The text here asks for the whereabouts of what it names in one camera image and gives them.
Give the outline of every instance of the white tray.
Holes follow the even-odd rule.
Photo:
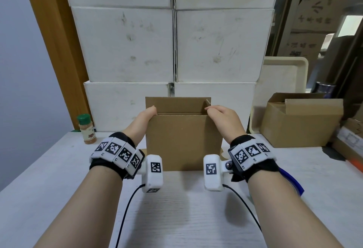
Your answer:
[[[267,102],[274,93],[305,92],[308,65],[303,57],[265,57],[253,96],[251,133],[260,133]]]

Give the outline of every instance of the gray wall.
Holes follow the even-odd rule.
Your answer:
[[[0,191],[73,130],[29,0],[0,0]]]

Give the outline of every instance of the white table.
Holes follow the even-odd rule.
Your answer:
[[[32,247],[88,172],[88,157],[109,133],[85,145],[67,133],[0,192],[0,247]],[[330,159],[320,147],[273,149],[281,168],[305,189],[303,199],[346,247],[363,243],[363,174]],[[141,178],[125,180],[110,247],[115,247],[126,204]],[[248,199],[245,182],[228,182]],[[249,212],[230,190],[204,190],[203,173],[165,172],[155,194],[134,196],[119,247],[266,247]]]

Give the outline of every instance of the jar label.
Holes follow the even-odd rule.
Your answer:
[[[95,134],[94,134],[94,130],[93,130],[93,125],[86,128],[85,130],[81,130],[81,133],[83,135],[83,139],[85,141],[87,140],[92,140],[93,138],[95,138]]]

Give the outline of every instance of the black cable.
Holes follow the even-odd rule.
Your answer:
[[[260,231],[262,232],[262,230],[261,230],[261,226],[260,226],[260,224],[259,224],[259,222],[257,221],[257,219],[254,217],[254,214],[252,213],[252,211],[251,211],[251,209],[247,206],[247,204],[246,204],[246,202],[243,200],[243,198],[235,191],[235,190],[233,190],[230,186],[228,186],[228,185],[226,185],[226,184],[222,184],[223,185],[223,187],[225,187],[225,188],[228,188],[228,189],[230,189],[230,190],[232,190],[239,198],[240,198],[240,200],[242,200],[242,202],[243,202],[243,204],[247,207],[247,209],[249,210],[249,212],[250,212],[250,214],[252,215],[252,217],[253,217],[253,219],[256,221],[256,224],[257,224],[257,226],[260,228]]]
[[[118,232],[118,238],[117,238],[117,242],[116,242],[116,248],[118,247],[118,243],[120,241],[120,236],[121,236],[121,231],[122,231],[122,227],[123,227],[123,223],[125,222],[125,217],[126,217],[126,213],[127,213],[127,209],[129,208],[130,206],[130,203],[131,203],[131,200],[133,199],[135,193],[142,187],[144,187],[145,184],[142,184],[140,186],[137,187],[137,189],[134,191],[133,195],[131,195],[130,197],[130,200],[129,200],[129,203],[127,204],[126,206],[126,209],[125,209],[125,213],[123,214],[123,219],[122,219],[122,222],[121,222],[121,227],[120,227],[120,232]]]

